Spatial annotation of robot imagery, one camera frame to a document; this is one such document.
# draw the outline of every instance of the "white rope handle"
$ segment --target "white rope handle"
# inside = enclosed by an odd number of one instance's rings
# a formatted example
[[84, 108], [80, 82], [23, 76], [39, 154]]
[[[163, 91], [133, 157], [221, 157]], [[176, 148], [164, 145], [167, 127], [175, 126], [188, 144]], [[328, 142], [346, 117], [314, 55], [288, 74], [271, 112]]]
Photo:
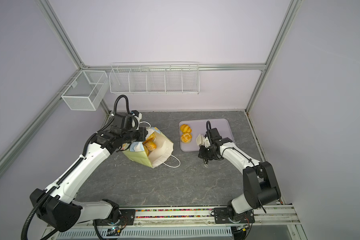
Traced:
[[[143, 121], [143, 122], [145, 122], [145, 121]], [[140, 122], [140, 123], [143, 123], [143, 122]], [[149, 127], [151, 127], [151, 124], [149, 122], [145, 122], [145, 123], [149, 124]]]
[[175, 157], [175, 156], [173, 156], [173, 157], [176, 158], [176, 159], [179, 161], [179, 165], [176, 166], [176, 167], [179, 167], [180, 164], [181, 164], [180, 160], [179, 160], [177, 157]]

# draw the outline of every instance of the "round bread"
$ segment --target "round bread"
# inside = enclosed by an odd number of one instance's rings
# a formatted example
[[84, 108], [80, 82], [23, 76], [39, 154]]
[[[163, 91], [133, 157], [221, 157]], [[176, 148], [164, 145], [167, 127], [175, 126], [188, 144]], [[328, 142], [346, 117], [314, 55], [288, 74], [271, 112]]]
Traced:
[[146, 144], [148, 141], [153, 141], [155, 139], [156, 135], [153, 132], [151, 135], [149, 135], [149, 137], [147, 137], [147, 139], [143, 142], [143, 144]]
[[156, 144], [152, 141], [148, 141], [145, 143], [145, 145], [149, 151], [154, 151], [156, 149]]
[[145, 147], [145, 146], [143, 146], [144, 147], [144, 151], [145, 151], [145, 153], [147, 154], [147, 156], [149, 155], [149, 150], [148, 150], [148, 147]]
[[180, 126], [180, 131], [182, 131], [183, 133], [184, 132], [191, 133], [192, 129], [187, 124], [183, 124], [183, 125]]
[[192, 140], [192, 135], [189, 132], [184, 132], [180, 139], [184, 143], [189, 143]]

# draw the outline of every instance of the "white mesh basket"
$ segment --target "white mesh basket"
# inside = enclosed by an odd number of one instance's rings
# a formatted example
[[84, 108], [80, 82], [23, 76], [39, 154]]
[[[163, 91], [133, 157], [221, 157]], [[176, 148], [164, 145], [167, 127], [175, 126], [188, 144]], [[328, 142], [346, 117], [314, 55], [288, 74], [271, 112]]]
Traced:
[[82, 70], [61, 97], [71, 110], [96, 111], [108, 88], [105, 71]]
[[112, 66], [109, 74], [111, 93], [181, 94], [200, 92], [196, 64], [167, 66]]

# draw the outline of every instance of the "gray countertop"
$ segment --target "gray countertop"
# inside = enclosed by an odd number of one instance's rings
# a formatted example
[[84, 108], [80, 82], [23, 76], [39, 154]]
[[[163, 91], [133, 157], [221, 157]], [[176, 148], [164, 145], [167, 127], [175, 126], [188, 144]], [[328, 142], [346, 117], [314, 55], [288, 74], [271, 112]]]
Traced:
[[[227, 160], [210, 161], [205, 167], [198, 152], [180, 149], [178, 123], [184, 120], [225, 118], [236, 145], [260, 160], [252, 132], [240, 111], [227, 112], [150, 112], [142, 121], [160, 129], [174, 144], [178, 168], [161, 164], [152, 169], [133, 162], [122, 153], [113, 153], [84, 182], [77, 201], [110, 199], [121, 207], [168, 205], [226, 205], [243, 193], [242, 174]], [[170, 157], [165, 163], [177, 166]]]

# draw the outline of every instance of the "tray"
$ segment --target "tray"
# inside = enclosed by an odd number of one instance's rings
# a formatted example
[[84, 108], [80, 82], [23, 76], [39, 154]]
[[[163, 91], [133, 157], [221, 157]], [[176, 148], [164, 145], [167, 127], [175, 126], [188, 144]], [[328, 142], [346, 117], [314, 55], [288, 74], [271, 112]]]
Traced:
[[235, 142], [235, 140], [233, 139], [231, 128], [229, 127], [229, 123], [225, 118], [181, 121], [179, 123], [180, 137], [183, 134], [180, 131], [181, 125], [187, 124], [192, 129], [192, 141], [190, 143], [184, 143], [180, 141], [181, 150], [183, 150], [184, 152], [199, 151], [200, 147], [196, 144], [196, 138], [200, 133], [203, 136], [205, 135], [207, 121], [211, 122], [211, 128], [217, 128], [222, 138], [229, 137], [233, 142]]

